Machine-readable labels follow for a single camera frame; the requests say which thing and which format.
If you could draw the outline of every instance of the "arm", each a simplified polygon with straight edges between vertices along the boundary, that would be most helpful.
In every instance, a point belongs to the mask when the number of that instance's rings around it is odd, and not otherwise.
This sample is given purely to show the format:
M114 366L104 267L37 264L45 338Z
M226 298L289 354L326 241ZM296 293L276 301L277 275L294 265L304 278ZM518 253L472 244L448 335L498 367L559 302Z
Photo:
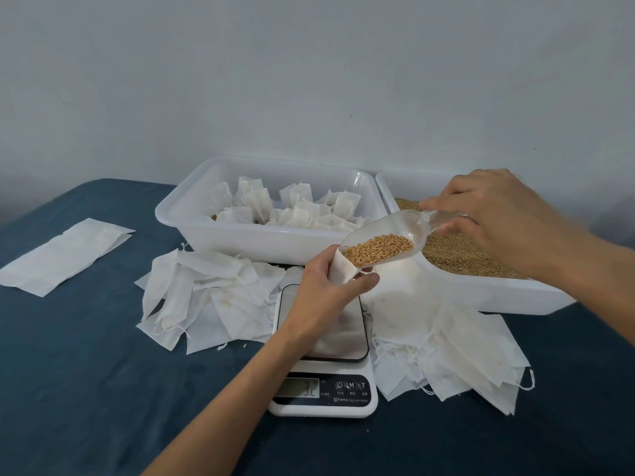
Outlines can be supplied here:
M582 302L635 344L635 252L567 220L508 170L456 176L420 206L468 215L439 232L463 232L501 264Z
M364 275L334 286L328 267L337 246L309 262L282 327L245 368L148 466L144 476L229 475L280 384L358 295L379 282Z

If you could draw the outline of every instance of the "right hand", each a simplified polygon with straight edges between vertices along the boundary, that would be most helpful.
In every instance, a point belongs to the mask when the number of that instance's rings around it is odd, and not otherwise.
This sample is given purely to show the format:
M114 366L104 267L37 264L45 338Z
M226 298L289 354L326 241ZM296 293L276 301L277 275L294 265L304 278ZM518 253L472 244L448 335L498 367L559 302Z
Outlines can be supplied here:
M422 209L459 212L439 228L464 233L501 264L550 283L591 236L551 207L507 169L455 176Z

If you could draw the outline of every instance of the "forearm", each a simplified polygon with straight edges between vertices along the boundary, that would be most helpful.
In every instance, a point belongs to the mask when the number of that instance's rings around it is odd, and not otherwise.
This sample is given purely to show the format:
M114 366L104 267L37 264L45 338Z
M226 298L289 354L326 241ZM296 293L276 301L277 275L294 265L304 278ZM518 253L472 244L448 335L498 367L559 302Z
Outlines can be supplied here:
M553 284L635 344L635 251L590 236Z
M287 333L274 334L144 476L231 474L256 424L301 355Z

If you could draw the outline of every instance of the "left hand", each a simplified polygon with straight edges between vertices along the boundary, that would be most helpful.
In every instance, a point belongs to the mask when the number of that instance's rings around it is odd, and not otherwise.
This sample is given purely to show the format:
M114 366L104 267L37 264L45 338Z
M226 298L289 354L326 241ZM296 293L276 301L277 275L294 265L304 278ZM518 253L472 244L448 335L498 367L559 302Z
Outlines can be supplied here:
M299 357L318 342L349 302L379 283L379 274L374 272L359 274L341 286L329 282L328 269L338 247L330 246L306 265L298 294L280 328L297 345Z

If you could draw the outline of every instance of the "white wall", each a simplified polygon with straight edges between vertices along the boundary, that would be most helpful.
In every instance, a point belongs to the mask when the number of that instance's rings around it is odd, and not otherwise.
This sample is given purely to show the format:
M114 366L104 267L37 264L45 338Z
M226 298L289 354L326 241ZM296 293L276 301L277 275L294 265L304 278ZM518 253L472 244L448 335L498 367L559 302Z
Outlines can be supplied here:
M0 219L223 153L507 166L624 240L634 57L635 0L0 0Z

